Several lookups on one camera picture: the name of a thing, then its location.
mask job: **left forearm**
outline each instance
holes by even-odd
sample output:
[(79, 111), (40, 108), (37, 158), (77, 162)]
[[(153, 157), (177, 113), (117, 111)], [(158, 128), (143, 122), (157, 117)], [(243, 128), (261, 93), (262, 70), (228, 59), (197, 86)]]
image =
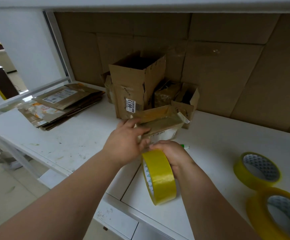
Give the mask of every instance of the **left forearm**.
[(83, 239), (119, 169), (100, 151), (53, 190), (0, 226), (0, 238), (9, 232), (9, 239), (19, 240)]

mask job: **right hand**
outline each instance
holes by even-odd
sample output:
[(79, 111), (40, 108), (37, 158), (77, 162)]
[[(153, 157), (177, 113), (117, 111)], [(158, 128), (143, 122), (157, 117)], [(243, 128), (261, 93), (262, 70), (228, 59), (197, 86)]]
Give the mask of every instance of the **right hand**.
[(174, 176), (177, 178), (179, 169), (187, 164), (195, 164), (194, 160), (187, 151), (175, 141), (158, 141), (156, 144), (149, 146), (151, 150), (162, 150), (171, 165)]

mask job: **beige sofa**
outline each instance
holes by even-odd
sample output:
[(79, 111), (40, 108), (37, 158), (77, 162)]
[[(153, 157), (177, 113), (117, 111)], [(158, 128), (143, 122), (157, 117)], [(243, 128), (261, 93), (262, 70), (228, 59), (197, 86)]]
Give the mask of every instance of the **beige sofa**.
[(5, 50), (0, 50), (0, 65), (3, 67), (5, 72), (16, 71), (11, 59), (8, 57)]

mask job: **hand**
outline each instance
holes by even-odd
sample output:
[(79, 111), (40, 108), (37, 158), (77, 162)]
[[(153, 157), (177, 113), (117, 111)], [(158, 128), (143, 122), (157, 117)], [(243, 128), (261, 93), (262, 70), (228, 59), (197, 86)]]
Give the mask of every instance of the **hand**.
[(140, 143), (138, 142), (138, 136), (150, 131), (150, 128), (134, 128), (139, 121), (140, 119), (130, 119), (119, 122), (103, 147), (102, 151), (121, 167), (138, 157), (150, 143), (150, 139), (143, 139)]
[(150, 145), (151, 150), (162, 150), (171, 165), (174, 176), (179, 175), (179, 168), (187, 164), (195, 164), (194, 160), (187, 151), (175, 141), (158, 141), (156, 144)]

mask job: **packing tape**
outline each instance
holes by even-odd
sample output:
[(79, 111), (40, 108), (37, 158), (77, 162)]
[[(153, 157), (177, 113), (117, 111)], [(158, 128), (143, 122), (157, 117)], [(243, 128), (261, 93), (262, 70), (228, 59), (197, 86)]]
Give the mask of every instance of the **packing tape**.
[(246, 211), (255, 231), (263, 240), (290, 240), (290, 234), (274, 221), (267, 205), (274, 206), (290, 219), (290, 193), (278, 188), (265, 188), (249, 198)]
[[(245, 164), (257, 168), (265, 179), (254, 176)], [(255, 152), (243, 153), (234, 165), (234, 173), (244, 185), (253, 190), (271, 187), (281, 179), (278, 167), (267, 157)]]
[(171, 166), (161, 150), (142, 154), (143, 172), (149, 195), (154, 205), (176, 197), (176, 184)]

